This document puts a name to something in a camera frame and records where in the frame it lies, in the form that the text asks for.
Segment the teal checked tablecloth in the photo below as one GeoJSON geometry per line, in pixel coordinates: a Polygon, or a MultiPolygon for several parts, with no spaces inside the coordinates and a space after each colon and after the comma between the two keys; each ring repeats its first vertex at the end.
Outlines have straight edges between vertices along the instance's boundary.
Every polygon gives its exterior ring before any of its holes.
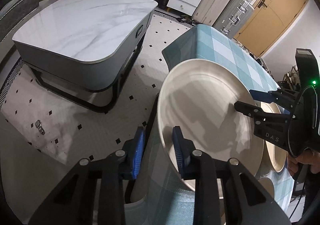
{"type": "MultiPolygon", "coordinates": [[[[271,76],[248,53],[212,27],[199,25],[180,37],[169,35],[143,44],[138,68],[162,84],[169,70],[192,58],[207,59],[225,67],[248,89],[276,87],[271,76]]],[[[157,124],[157,96],[144,95],[150,102],[146,125],[146,152],[133,187],[132,202],[125,205],[127,224],[192,224],[195,194],[184,186],[168,163],[157,124]]]]}

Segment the silver suitcase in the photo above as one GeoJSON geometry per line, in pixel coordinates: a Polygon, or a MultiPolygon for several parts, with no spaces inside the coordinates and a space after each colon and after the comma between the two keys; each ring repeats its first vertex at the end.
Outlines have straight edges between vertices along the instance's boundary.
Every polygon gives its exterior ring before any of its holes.
{"type": "Polygon", "coordinates": [[[230,0],[213,28],[232,39],[253,14],[254,8],[248,0],[230,0]]]}

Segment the wooden door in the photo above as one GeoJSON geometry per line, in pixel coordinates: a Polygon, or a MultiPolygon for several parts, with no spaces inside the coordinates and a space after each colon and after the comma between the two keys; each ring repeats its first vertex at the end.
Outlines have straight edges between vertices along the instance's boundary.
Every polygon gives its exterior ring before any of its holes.
{"type": "Polygon", "coordinates": [[[266,53],[291,26],[308,0],[259,0],[235,39],[254,56],[266,53]]]}

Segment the marble top coffee table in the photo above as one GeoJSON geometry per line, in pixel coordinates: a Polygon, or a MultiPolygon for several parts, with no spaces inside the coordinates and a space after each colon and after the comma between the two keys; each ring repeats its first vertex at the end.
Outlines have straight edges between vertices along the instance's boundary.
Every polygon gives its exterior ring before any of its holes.
{"type": "Polygon", "coordinates": [[[58,0],[12,39],[41,87],[107,113],[139,56],[157,5],[154,0],[58,0]]]}

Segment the beige suitcase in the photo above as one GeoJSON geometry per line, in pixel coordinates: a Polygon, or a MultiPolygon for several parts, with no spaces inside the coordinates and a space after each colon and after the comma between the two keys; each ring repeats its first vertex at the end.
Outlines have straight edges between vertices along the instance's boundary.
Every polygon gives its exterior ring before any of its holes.
{"type": "Polygon", "coordinates": [[[212,26],[230,0],[201,0],[195,12],[192,15],[192,20],[212,26]]]}

